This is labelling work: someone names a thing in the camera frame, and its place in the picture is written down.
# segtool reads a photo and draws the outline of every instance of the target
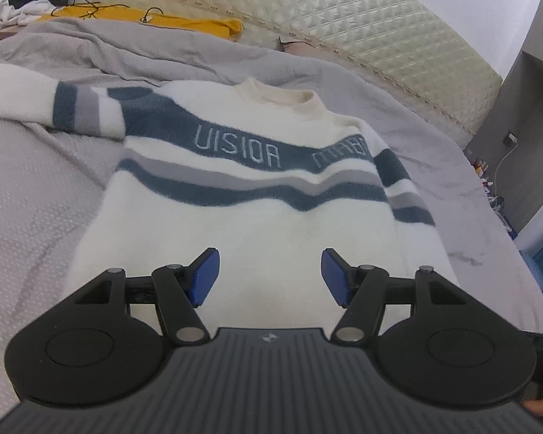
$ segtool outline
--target metal screw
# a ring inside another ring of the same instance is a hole
[[[184,342],[196,342],[205,336],[205,332],[201,328],[195,326],[185,326],[175,333],[178,340]]]
[[[364,338],[364,332],[360,328],[355,328],[354,326],[345,326],[337,330],[336,337],[340,341],[358,342]]]

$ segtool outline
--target bed sheet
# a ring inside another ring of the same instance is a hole
[[[188,79],[234,84],[253,76],[282,88],[314,89],[328,109],[368,122],[400,157],[460,285],[517,327],[543,333],[543,295],[458,146],[340,66],[207,34],[96,20],[32,24],[0,42],[0,62],[99,86]],[[16,401],[3,370],[4,348],[58,300],[119,153],[110,140],[0,120],[0,416]]]

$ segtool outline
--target yellow fabric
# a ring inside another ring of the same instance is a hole
[[[160,11],[152,9],[146,17],[146,23],[141,20],[145,17],[146,11],[136,8],[127,8],[118,5],[96,5],[95,9],[90,4],[78,4],[57,8],[52,15],[42,16],[39,21],[46,21],[52,18],[97,18],[98,20],[119,20],[133,21],[141,24],[159,27],[173,27],[176,29],[188,29],[205,32],[213,36],[227,40],[237,40],[243,30],[241,20],[188,20],[169,14],[161,14]]]

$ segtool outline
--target white cloth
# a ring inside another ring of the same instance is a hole
[[[433,265],[456,284],[398,158],[366,122],[328,111],[313,91],[250,78],[91,89],[0,65],[0,86],[15,78],[27,81],[18,101],[29,108],[14,108],[0,89],[0,117],[125,138],[66,294],[106,268],[148,275],[213,246],[220,274],[198,310],[210,332],[323,327],[329,335],[343,310],[321,277],[327,247],[396,277]],[[403,316],[392,312],[384,325]]]
[[[0,0],[0,29],[9,26],[27,26],[55,9],[48,0],[35,0],[16,9],[8,0]]]

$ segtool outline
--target wall socket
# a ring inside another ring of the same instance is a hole
[[[513,134],[511,131],[507,132],[507,135],[505,135],[505,138],[502,140],[502,142],[509,148],[514,147],[517,145],[518,139],[515,134]]]

